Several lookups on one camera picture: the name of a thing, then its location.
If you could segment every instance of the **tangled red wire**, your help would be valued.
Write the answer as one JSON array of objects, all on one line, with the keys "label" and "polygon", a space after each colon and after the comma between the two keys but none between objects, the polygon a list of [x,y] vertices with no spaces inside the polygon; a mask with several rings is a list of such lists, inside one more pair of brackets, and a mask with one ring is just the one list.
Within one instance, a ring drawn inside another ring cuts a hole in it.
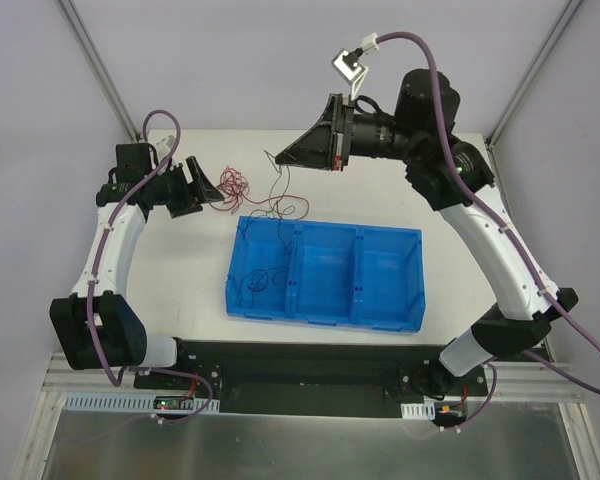
[{"label": "tangled red wire", "polygon": [[270,196],[259,202],[251,200],[248,197],[249,192],[251,191],[251,188],[249,187],[249,181],[244,175],[242,175],[241,172],[233,167],[227,167],[224,169],[220,175],[220,183],[216,186],[216,188],[225,195],[225,201],[222,203],[221,207],[216,207],[213,203],[209,205],[215,210],[219,210],[221,212],[231,212],[234,214],[245,201],[253,205],[262,205],[263,203],[267,203],[272,200],[280,201],[285,198],[295,198],[296,200],[302,200],[307,206],[304,214],[298,217],[298,220],[305,218],[309,214],[309,200],[297,195],[289,195],[285,193],[283,195]]}]

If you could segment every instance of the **red string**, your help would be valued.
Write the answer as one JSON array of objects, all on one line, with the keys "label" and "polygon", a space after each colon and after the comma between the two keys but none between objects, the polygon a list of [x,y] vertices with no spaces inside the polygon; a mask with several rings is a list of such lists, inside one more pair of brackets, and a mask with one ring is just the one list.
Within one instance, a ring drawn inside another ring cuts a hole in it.
[{"label": "red string", "polygon": [[265,198],[259,202],[256,200],[251,200],[248,197],[249,192],[251,191],[251,188],[249,187],[249,181],[244,175],[242,175],[241,172],[233,167],[227,167],[224,169],[220,175],[220,183],[216,186],[216,188],[224,193],[226,197],[225,201],[222,202],[221,207],[216,207],[213,203],[210,203],[209,205],[211,208],[221,212],[231,212],[234,214],[238,211],[240,205],[242,205],[245,200],[253,205],[262,205],[263,203],[270,202],[271,200],[295,198],[296,200],[302,200],[307,205],[304,215],[298,217],[298,220],[305,218],[309,214],[309,200],[297,195],[289,195],[285,193],[284,195],[275,195]]}]

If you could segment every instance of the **blue bin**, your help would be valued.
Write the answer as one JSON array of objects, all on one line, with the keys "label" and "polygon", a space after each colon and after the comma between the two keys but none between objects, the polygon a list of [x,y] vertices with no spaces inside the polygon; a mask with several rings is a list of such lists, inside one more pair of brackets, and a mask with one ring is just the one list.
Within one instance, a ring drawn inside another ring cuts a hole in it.
[{"label": "blue bin", "polygon": [[419,230],[240,217],[227,313],[417,332],[425,310]]}]

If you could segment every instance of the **white wall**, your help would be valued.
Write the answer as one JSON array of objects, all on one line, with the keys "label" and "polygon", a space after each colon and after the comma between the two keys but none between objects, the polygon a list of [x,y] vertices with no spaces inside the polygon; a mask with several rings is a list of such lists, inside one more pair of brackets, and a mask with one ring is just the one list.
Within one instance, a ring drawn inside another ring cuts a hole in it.
[{"label": "white wall", "polygon": [[54,2],[0,0],[0,479],[58,346],[51,299],[84,264],[123,139]]},{"label": "white wall", "polygon": [[[75,3],[136,124],[161,106],[189,128],[308,128],[345,89],[330,65],[341,48],[411,30],[461,92],[459,131],[488,133],[565,0]],[[368,63],[364,93],[393,111],[424,58],[397,41]]]},{"label": "white wall", "polygon": [[[584,4],[497,145],[515,220],[575,309],[600,339],[600,0]],[[600,385],[600,356],[567,328],[552,345]],[[600,397],[587,405],[600,441]]]}]

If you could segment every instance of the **white table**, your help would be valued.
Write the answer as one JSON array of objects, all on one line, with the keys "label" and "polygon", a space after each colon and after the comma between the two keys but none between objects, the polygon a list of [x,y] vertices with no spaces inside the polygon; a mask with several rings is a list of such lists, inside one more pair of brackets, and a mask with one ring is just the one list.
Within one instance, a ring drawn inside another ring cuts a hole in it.
[{"label": "white table", "polygon": [[[168,130],[153,130],[158,142]],[[240,170],[251,198],[263,199],[277,174],[273,154],[301,131],[184,130],[178,162],[195,155],[216,184],[222,170]],[[461,135],[486,157],[479,134]],[[232,318],[225,310],[225,282],[238,214],[204,212],[171,219],[155,208],[136,246],[127,299],[149,332],[185,340],[345,344],[446,344],[495,301],[491,288],[454,230],[404,178],[395,160],[351,158],[344,172],[292,168],[289,192],[311,202],[308,220],[418,228],[423,233],[427,308],[417,334],[316,327]],[[244,204],[249,215],[256,207]]]}]

